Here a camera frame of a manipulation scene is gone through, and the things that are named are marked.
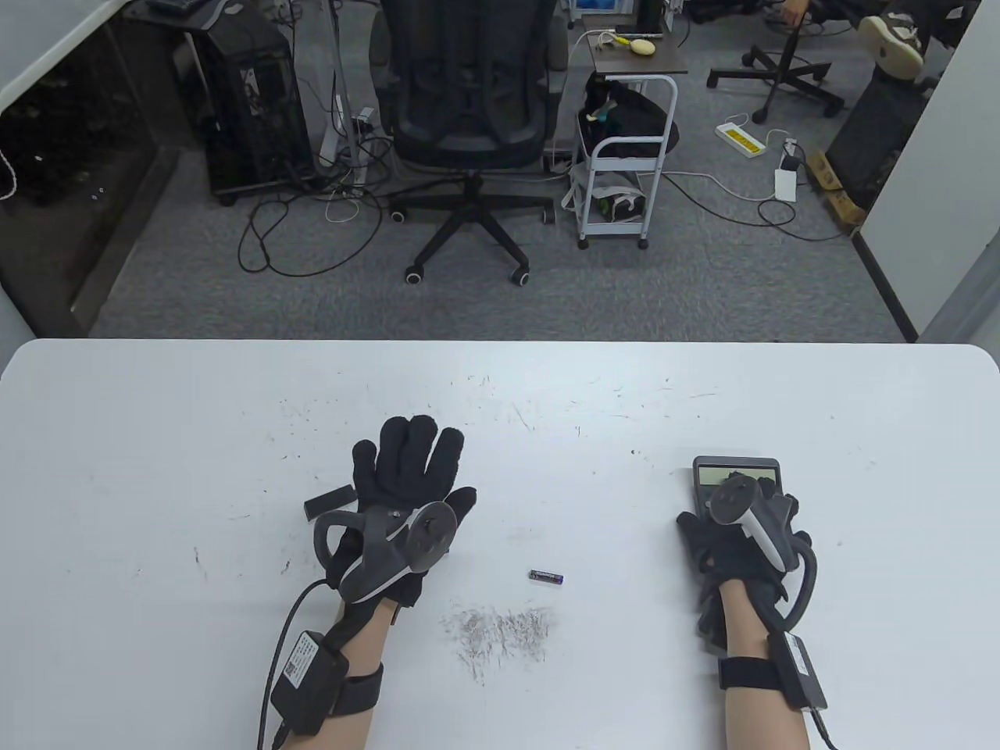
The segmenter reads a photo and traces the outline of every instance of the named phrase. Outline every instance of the computer tower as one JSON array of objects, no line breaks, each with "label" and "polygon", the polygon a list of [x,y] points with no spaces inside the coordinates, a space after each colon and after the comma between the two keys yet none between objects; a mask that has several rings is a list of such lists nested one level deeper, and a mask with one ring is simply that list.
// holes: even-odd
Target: computer tower
[{"label": "computer tower", "polygon": [[281,32],[244,3],[193,40],[214,112],[203,133],[212,193],[232,204],[241,194],[312,179],[309,134]]},{"label": "computer tower", "polygon": [[868,210],[910,139],[926,98],[876,70],[830,148],[827,161],[855,205]]}]

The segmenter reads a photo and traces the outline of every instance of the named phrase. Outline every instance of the sneaker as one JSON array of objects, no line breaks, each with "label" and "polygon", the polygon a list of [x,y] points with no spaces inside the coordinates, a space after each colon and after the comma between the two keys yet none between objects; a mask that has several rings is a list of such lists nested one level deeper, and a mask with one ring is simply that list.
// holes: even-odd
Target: sneaker
[{"label": "sneaker", "polygon": [[858,24],[858,36],[875,64],[888,75],[904,81],[920,75],[924,56],[913,16],[891,12],[865,16]]}]

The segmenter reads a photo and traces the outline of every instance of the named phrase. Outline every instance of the black wrist strap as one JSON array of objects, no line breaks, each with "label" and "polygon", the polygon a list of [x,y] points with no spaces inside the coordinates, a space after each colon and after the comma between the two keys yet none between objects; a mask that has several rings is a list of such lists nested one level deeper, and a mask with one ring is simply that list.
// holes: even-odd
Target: black wrist strap
[{"label": "black wrist strap", "polygon": [[719,659],[719,687],[751,687],[759,690],[781,690],[778,667],[769,659],[732,656]]},{"label": "black wrist strap", "polygon": [[382,665],[378,670],[364,677],[350,677],[340,686],[337,702],[333,704],[330,716],[350,716],[375,708],[382,689]]}]

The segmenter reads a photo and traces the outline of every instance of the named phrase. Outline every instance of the floor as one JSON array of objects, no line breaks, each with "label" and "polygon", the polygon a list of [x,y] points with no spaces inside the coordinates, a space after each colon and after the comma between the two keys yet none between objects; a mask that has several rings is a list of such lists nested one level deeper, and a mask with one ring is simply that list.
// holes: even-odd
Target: floor
[{"label": "floor", "polygon": [[[344,58],[352,101],[375,104],[367,74],[371,11],[347,3],[341,13]],[[686,21],[680,20],[683,35]],[[837,31],[831,24],[827,31]],[[752,42],[777,49],[783,37],[759,17],[736,16],[695,25],[683,50],[690,75],[679,76],[681,140],[668,168],[711,172],[732,190],[765,196],[773,188],[770,155],[747,160],[713,132],[728,115],[756,109],[766,94],[757,81],[705,87],[708,68],[738,65]],[[833,60],[831,90],[853,102],[872,63],[853,32],[803,40],[800,55]],[[589,58],[578,50],[561,118],[568,139]],[[779,95],[767,127],[783,128],[808,149],[832,140],[843,118]],[[765,128],[748,126],[763,137]],[[758,222],[753,203],[736,200],[708,180],[675,177],[699,201],[727,216]],[[515,187],[497,184],[495,188]],[[561,182],[518,184],[520,190],[561,196]],[[159,207],[105,304],[92,335],[171,338],[323,339],[558,339],[615,341],[901,341],[850,241],[806,242],[769,228],[740,226],[711,216],[661,183],[650,247],[634,240],[596,239],[576,247],[569,214],[555,226],[537,216],[503,217],[531,257],[528,286],[507,282],[510,259],[484,232],[467,229],[427,266],[423,284],[409,287],[403,269],[434,231],[433,218],[405,225],[386,219],[374,241],[342,268],[311,279],[249,275],[236,246],[254,201],[234,208],[211,200],[198,154],[182,158]],[[778,220],[781,206],[769,205]],[[330,218],[353,209],[337,206]],[[788,229],[829,237],[837,227],[819,200],[800,190]],[[377,216],[364,209],[349,223],[329,224],[323,206],[300,201],[269,238],[275,265],[308,271],[350,254],[371,234]],[[259,262],[255,246],[245,260]]]}]

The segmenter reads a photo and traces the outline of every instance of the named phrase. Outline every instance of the metal cart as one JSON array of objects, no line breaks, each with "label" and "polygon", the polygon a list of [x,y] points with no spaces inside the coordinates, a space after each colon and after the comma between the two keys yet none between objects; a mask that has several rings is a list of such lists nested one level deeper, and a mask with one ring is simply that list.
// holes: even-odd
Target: metal cart
[{"label": "metal cart", "polygon": [[[646,239],[646,235],[649,233],[649,220],[653,215],[653,204],[656,201],[656,191],[660,185],[659,179],[653,180],[652,186],[649,189],[649,194],[646,196],[646,208],[645,211],[643,211],[641,221],[638,220],[639,217],[635,217],[635,219],[628,221],[605,221],[603,218],[599,221],[591,221],[590,213],[591,203],[593,202],[594,178],[597,176],[598,172],[648,172],[656,176],[660,174],[663,170],[664,157],[667,154],[667,142],[670,138],[670,128],[674,122],[674,110],[677,106],[677,84],[670,76],[660,74],[609,75],[607,76],[607,79],[609,81],[621,81],[629,86],[637,86],[639,93],[641,94],[646,93],[646,86],[650,81],[663,81],[670,89],[670,105],[667,108],[667,126],[662,135],[614,136],[612,138],[605,138],[603,141],[594,146],[593,153],[588,154],[587,149],[583,144],[583,133],[580,131],[580,120],[579,118],[577,119],[577,152],[579,154],[579,158],[587,165],[586,185],[580,184],[578,181],[574,180],[572,176],[570,177],[571,187],[574,191],[573,207],[576,214],[577,231],[579,233],[577,247],[581,250],[586,250],[590,244],[587,237],[590,235],[625,234],[639,235],[639,248],[645,250],[649,247],[649,240]],[[660,151],[655,158],[618,158],[601,156],[601,151],[615,143],[657,143],[660,146]]]}]

